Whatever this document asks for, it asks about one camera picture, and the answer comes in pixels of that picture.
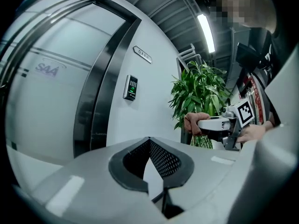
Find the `door number sign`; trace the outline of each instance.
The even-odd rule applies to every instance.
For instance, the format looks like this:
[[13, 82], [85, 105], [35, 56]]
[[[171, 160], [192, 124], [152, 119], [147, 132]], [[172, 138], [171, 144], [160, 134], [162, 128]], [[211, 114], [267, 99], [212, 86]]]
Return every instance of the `door number sign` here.
[[134, 47], [133, 47], [133, 51], [134, 51], [137, 55], [141, 56], [141, 57], [142, 57], [144, 60], [146, 60], [148, 63], [151, 64], [151, 62], [152, 62], [151, 57], [150, 57], [148, 54], [146, 54], [143, 50], [141, 50], [139, 47], [134, 46]]

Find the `elevator door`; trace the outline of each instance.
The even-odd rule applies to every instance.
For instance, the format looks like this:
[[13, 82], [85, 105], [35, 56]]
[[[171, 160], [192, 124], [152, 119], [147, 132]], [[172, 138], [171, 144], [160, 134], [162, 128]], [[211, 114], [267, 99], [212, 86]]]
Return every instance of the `elevator door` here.
[[[33, 15], [58, 1], [41, 0], [30, 7], [12, 24], [1, 45]], [[28, 25], [6, 52], [1, 69], [35, 24], [74, 1], [41, 14]], [[74, 120], [82, 88], [99, 53], [123, 23], [119, 16], [90, 4], [38, 39], [23, 59], [9, 93], [6, 136], [14, 149], [60, 165], [73, 159]]]

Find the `saa logo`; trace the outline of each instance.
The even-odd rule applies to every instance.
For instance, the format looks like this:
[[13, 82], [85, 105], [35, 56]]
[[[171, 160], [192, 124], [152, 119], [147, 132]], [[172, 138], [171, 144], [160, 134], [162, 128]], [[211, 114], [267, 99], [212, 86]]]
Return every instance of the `saa logo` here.
[[36, 71], [41, 72], [47, 76], [56, 77], [59, 69], [66, 69], [66, 66], [57, 61], [43, 58], [44, 63], [39, 63], [36, 66]]

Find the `hand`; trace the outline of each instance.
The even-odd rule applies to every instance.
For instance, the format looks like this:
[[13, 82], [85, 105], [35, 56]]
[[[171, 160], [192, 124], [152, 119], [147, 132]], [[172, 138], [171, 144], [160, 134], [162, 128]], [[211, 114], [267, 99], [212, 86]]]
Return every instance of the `hand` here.
[[241, 131], [237, 143], [245, 143], [249, 140], [260, 140], [265, 134], [266, 128], [261, 125], [249, 125]]
[[187, 113], [184, 117], [185, 130], [192, 133], [195, 136], [202, 135], [197, 122], [200, 120], [210, 119], [210, 115], [206, 113]]

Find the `keypad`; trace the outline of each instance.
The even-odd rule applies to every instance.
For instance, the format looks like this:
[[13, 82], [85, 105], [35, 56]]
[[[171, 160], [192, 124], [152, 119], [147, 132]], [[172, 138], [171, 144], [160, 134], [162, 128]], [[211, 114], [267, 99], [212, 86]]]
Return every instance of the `keypad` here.
[[136, 86], [137, 86], [137, 83], [136, 83], [136, 82], [134, 82], [134, 81], [130, 81], [130, 85], [136, 88]]

